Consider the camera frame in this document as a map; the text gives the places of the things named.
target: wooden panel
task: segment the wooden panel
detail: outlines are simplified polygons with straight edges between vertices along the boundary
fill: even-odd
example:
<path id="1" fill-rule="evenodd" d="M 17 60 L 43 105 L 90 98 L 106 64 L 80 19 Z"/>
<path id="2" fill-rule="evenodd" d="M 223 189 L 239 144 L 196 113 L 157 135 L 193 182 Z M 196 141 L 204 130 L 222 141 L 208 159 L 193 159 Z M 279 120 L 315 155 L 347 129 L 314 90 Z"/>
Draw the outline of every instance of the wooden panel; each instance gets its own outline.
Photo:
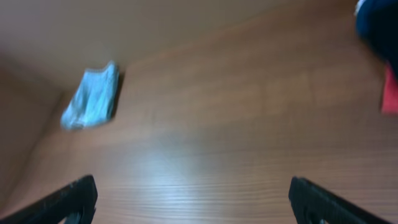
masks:
<path id="1" fill-rule="evenodd" d="M 19 180 L 59 96 L 46 83 L 26 79 L 30 82 L 0 69 L 0 206 Z"/>
<path id="2" fill-rule="evenodd" d="M 131 65 L 108 124 L 55 113 L 3 215 L 92 173 L 94 223 L 294 223 L 298 175 L 398 222 L 398 118 L 354 5 L 300 1 Z"/>

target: black bracket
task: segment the black bracket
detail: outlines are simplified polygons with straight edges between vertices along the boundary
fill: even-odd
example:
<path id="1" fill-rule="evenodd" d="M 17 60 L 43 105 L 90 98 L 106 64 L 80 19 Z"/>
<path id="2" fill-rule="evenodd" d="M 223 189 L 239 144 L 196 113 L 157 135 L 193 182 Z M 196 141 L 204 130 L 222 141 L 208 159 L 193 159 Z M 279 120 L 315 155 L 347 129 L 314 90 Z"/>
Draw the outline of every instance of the black bracket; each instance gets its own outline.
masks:
<path id="1" fill-rule="evenodd" d="M 90 224 L 98 193 L 92 175 L 84 176 L 28 207 L 0 220 L 1 224 Z"/>
<path id="2" fill-rule="evenodd" d="M 298 224 L 388 224 L 304 178 L 293 177 L 289 200 Z"/>

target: crumpled cloth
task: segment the crumpled cloth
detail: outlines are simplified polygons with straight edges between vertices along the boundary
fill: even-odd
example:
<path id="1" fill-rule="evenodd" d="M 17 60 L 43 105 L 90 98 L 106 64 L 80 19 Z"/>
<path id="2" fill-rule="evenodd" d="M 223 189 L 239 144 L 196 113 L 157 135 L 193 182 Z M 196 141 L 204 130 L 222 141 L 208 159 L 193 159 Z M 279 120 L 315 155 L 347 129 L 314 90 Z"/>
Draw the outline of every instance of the crumpled cloth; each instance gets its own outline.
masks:
<path id="1" fill-rule="evenodd" d="M 61 117 L 65 129 L 82 129 L 111 119 L 119 70 L 110 61 L 102 70 L 86 69 L 79 88 Z"/>

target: dark blue fabric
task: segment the dark blue fabric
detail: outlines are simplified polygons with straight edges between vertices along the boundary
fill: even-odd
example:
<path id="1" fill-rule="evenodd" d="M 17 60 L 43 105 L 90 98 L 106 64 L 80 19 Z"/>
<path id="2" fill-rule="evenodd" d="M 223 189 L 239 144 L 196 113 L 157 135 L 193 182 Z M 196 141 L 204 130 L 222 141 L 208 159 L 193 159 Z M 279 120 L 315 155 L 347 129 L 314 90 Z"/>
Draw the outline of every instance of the dark blue fabric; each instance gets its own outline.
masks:
<path id="1" fill-rule="evenodd" d="M 357 15 L 356 30 L 398 75 L 398 0 L 366 0 Z"/>

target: blue fabric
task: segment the blue fabric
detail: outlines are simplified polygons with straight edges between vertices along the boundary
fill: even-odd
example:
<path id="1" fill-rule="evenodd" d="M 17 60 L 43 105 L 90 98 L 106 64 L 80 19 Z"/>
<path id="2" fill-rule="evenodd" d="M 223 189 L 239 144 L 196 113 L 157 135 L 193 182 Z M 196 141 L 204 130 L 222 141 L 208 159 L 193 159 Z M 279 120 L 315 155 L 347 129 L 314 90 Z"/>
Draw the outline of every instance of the blue fabric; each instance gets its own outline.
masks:
<path id="1" fill-rule="evenodd" d="M 398 0 L 366 0 L 358 11 L 358 34 L 391 67 L 398 78 Z"/>
<path id="2" fill-rule="evenodd" d="M 102 70 L 87 69 L 80 86 L 61 117 L 65 129 L 81 129 L 111 119 L 119 72 L 114 62 Z"/>

